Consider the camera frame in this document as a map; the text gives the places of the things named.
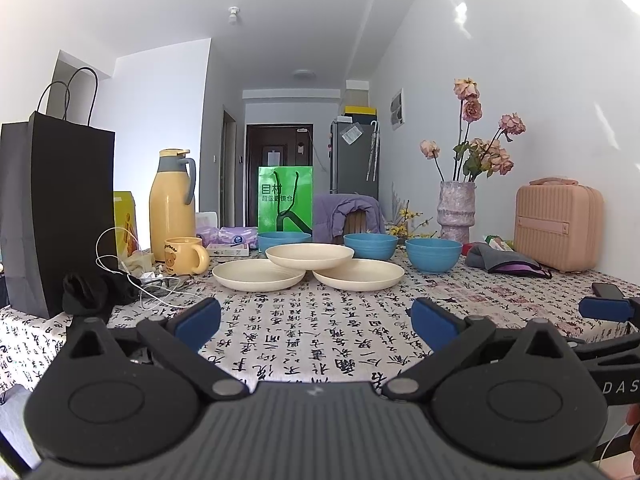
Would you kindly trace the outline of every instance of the plate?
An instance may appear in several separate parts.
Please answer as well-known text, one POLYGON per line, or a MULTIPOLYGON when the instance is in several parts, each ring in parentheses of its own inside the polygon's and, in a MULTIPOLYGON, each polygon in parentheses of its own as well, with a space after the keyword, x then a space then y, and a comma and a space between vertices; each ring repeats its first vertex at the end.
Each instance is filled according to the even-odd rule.
POLYGON ((295 285, 305 277, 303 270, 284 269, 269 260, 238 260, 213 267, 211 275, 233 290, 273 292, 295 285))
POLYGON ((276 265, 299 270, 331 269, 353 258, 353 249, 333 244, 278 245, 264 253, 276 265))
POLYGON ((316 271, 314 276, 338 290, 370 292, 394 286, 402 280, 404 269, 381 260, 353 259, 334 269, 316 271))

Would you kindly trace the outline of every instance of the yellow mug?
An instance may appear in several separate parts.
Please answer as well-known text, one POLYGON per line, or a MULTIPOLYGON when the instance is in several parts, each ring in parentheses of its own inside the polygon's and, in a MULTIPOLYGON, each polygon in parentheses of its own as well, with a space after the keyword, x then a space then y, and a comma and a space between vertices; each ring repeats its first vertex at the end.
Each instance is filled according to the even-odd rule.
POLYGON ((209 253, 196 237, 167 238, 164 264, 174 274, 202 274, 209 268, 209 253))

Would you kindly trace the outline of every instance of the black phone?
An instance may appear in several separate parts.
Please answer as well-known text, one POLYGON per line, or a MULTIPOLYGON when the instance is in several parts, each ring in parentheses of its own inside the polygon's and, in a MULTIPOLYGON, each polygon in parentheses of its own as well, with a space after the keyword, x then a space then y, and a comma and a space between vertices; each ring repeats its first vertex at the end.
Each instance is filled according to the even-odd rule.
POLYGON ((623 300, 625 295, 612 283, 591 283, 591 290, 598 298, 605 300, 623 300))

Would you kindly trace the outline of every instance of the blue gripper pad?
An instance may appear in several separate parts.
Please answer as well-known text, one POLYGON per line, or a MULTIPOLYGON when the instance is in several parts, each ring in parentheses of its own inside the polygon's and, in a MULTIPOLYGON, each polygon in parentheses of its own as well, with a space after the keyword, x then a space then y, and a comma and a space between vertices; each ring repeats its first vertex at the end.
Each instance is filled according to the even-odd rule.
POLYGON ((179 314, 171 321, 171 332, 191 350, 198 352, 220 328, 220 304, 215 298, 207 298, 179 314))
POLYGON ((466 324, 429 298, 417 298, 411 306, 411 326, 437 352, 455 339, 466 324))
POLYGON ((578 312, 582 317, 590 319, 624 323, 634 316, 635 309, 631 306, 629 300, 606 300, 605 298, 586 297, 580 300, 578 312))

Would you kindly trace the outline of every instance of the ceiling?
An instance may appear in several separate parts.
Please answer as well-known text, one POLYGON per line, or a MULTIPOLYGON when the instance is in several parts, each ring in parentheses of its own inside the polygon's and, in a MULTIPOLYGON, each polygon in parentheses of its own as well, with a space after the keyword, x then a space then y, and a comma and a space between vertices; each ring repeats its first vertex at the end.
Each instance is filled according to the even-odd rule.
POLYGON ((341 88, 368 78, 413 0, 37 0, 116 56, 212 38, 242 88, 341 88), (230 6, 239 23, 228 24, 230 6), (297 80, 296 69, 316 73, 297 80))

